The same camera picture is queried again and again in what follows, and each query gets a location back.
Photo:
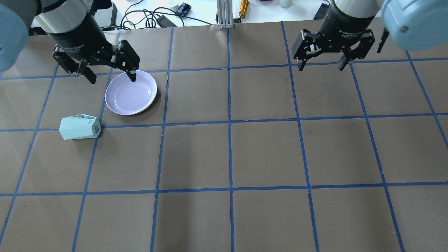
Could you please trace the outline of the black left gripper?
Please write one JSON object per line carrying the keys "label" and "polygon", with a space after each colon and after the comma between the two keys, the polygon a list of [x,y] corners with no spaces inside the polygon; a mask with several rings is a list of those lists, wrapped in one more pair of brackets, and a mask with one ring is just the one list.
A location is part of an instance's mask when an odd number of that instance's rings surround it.
{"label": "black left gripper", "polygon": [[107,65],[136,81],[140,65],[136,51],[127,40],[112,46],[82,0],[39,0],[35,20],[56,42],[52,57],[66,73],[95,84],[97,77],[89,65]]}

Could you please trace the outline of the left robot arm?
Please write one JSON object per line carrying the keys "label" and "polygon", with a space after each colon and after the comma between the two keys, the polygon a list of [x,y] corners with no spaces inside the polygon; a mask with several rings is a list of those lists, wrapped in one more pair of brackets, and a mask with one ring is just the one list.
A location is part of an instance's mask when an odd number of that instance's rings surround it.
{"label": "left robot arm", "polygon": [[52,57],[69,74],[96,83],[91,66],[106,65],[125,72],[135,82],[140,57],[126,40],[109,43],[82,0],[2,0],[0,3],[0,68],[16,63],[36,21],[55,42]]}

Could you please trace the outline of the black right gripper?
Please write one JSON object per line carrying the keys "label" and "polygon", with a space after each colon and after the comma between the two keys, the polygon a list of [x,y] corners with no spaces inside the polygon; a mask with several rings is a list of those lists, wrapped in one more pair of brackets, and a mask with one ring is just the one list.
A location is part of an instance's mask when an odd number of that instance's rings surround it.
{"label": "black right gripper", "polygon": [[298,70],[303,71],[309,59],[329,53],[333,46],[343,46],[337,66],[343,71],[354,59],[367,56],[376,41],[368,26],[379,12],[376,0],[331,0],[329,10],[318,33],[301,30],[292,46],[293,59],[298,61]]}

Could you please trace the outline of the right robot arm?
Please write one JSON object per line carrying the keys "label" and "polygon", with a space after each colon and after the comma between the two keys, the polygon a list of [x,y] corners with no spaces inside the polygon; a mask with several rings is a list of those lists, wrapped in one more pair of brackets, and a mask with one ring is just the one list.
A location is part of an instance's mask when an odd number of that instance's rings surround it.
{"label": "right robot arm", "polygon": [[376,41],[369,25],[377,14],[384,25],[377,50],[387,38],[404,50],[421,51],[447,43],[446,0],[331,0],[320,30],[301,30],[292,50],[303,70],[323,53],[342,53],[338,69],[363,59]]}

